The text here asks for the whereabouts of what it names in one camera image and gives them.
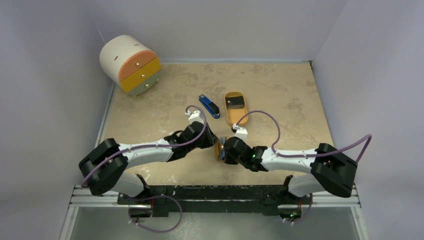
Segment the orange leather card holder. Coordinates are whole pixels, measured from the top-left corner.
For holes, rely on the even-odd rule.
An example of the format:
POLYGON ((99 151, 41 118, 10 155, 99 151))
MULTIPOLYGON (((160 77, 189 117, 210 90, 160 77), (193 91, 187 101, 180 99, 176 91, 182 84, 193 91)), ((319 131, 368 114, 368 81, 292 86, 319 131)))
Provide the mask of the orange leather card holder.
POLYGON ((228 137, 220 137, 219 140, 215 144, 215 158, 217 161, 226 162, 226 152, 224 150, 224 144, 227 141, 228 137))

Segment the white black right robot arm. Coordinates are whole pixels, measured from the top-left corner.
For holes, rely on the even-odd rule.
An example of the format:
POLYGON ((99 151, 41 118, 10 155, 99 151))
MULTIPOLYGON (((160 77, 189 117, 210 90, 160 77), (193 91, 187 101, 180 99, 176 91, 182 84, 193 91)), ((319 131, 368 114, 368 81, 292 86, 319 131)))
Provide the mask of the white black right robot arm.
POLYGON ((219 157, 226 164, 240 164, 252 172, 277 170, 300 172, 300 176, 287 176, 280 196, 288 204, 307 194, 327 191, 349 198, 352 195, 358 164, 327 143, 307 150, 278 150, 267 146, 249 147, 242 139, 230 137, 222 140, 219 157))

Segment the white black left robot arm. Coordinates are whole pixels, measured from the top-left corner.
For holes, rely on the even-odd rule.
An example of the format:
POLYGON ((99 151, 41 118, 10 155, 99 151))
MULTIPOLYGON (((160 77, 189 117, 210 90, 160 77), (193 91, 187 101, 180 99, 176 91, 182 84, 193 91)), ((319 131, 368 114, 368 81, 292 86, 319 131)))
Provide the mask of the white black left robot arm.
POLYGON ((94 196, 115 191, 142 205, 149 199, 147 184, 142 177, 127 174, 127 169, 176 161, 194 149, 213 147, 217 141, 209 125, 198 121, 154 142, 123 144, 107 138, 79 162, 84 177, 82 185, 94 196))

